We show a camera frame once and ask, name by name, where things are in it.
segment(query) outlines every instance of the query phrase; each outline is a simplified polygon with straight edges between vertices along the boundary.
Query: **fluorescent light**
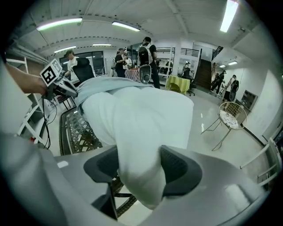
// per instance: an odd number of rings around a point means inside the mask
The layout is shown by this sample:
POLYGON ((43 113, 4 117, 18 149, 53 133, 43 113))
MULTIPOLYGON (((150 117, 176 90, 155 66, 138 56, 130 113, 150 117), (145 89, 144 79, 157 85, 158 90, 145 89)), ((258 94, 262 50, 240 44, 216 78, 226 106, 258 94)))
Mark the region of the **fluorescent light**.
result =
POLYGON ((52 23, 44 24, 39 27, 37 27, 38 31, 46 30, 51 27, 67 24, 67 23, 79 23, 82 21, 82 18, 73 18, 73 19, 64 19, 64 20, 58 20, 52 23))
POLYGON ((134 30, 134 31, 140 31, 140 29, 138 29, 138 28, 135 28, 133 26, 129 26, 129 25, 126 25, 124 23, 117 22, 117 21, 114 21, 112 23, 112 25, 121 26, 121 27, 128 28, 128 29, 134 30))
POLYGON ((74 48, 76 48, 76 46, 71 46, 71 47, 67 47, 67 48, 64 48, 64 49, 56 50, 56 51, 54 51, 54 53, 58 53, 58 52, 61 52, 61 51, 67 50, 67 49, 74 49, 74 48))
POLYGON ((239 5, 238 2, 234 2, 232 0, 227 0, 226 10, 225 10, 225 14, 224 14, 224 18, 223 18, 223 21, 222 21, 220 31, 227 32, 235 14, 236 14, 238 5, 239 5))
POLYGON ((238 62, 237 61, 233 61, 231 63, 228 63, 229 65, 233 65, 233 64, 237 64, 238 62))
POLYGON ((93 46, 104 45, 104 46, 111 46, 111 44, 92 44, 93 46))

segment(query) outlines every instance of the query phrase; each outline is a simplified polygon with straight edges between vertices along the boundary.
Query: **black backpack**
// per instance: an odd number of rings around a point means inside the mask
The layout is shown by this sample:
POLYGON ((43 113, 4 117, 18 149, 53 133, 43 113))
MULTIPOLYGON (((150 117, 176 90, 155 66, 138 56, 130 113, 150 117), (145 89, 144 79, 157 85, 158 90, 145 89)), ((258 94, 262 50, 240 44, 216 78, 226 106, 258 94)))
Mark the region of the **black backpack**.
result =
POLYGON ((235 80, 232 82, 231 84, 231 90, 235 90, 236 92, 238 91, 239 89, 239 81, 238 80, 235 80))

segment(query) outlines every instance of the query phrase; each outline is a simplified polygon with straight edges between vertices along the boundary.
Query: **cap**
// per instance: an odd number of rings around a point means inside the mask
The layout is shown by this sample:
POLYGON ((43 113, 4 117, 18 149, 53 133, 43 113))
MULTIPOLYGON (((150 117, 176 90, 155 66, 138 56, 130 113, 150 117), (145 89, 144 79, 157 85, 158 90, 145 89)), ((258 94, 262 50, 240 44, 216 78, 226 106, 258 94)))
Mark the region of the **cap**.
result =
POLYGON ((65 53, 64 57, 67 57, 71 52, 73 52, 73 50, 71 50, 71 49, 67 50, 67 52, 65 53))

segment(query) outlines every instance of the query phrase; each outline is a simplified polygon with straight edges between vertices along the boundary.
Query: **black cable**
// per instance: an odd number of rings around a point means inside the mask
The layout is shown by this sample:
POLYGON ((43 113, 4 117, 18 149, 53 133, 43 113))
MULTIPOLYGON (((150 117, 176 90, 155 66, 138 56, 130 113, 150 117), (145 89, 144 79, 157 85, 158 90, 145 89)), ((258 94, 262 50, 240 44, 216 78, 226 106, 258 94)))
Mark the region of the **black cable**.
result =
POLYGON ((56 107, 56 105, 55 105, 52 101, 50 101, 50 100, 48 100, 48 101, 54 105, 54 107, 55 107, 55 109, 56 109, 56 113, 55 113, 54 119, 53 119, 51 122, 49 122, 47 125, 51 124, 51 123, 55 120, 55 118, 56 118, 56 116, 57 116, 57 107, 56 107))
POLYGON ((43 110, 44 124, 45 124, 46 130, 47 130, 47 141, 46 141, 46 144, 44 145, 44 148, 46 147, 46 145, 47 145, 47 143, 48 143, 47 149, 49 149, 49 148, 50 148, 50 145, 51 145, 51 141, 50 141, 50 135, 49 135, 48 126, 47 126, 46 119, 45 119, 45 110, 44 110, 44 101, 43 101, 43 98, 42 98, 41 100, 42 100, 42 110, 43 110))

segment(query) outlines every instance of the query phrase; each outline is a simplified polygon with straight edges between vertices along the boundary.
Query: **staircase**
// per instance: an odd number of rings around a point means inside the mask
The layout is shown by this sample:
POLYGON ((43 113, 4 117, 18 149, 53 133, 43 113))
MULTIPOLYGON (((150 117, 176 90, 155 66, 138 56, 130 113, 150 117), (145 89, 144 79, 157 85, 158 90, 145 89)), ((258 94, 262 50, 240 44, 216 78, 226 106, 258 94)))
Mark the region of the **staircase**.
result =
POLYGON ((211 62, 201 60, 195 75, 195 84, 210 90, 211 87, 211 62))

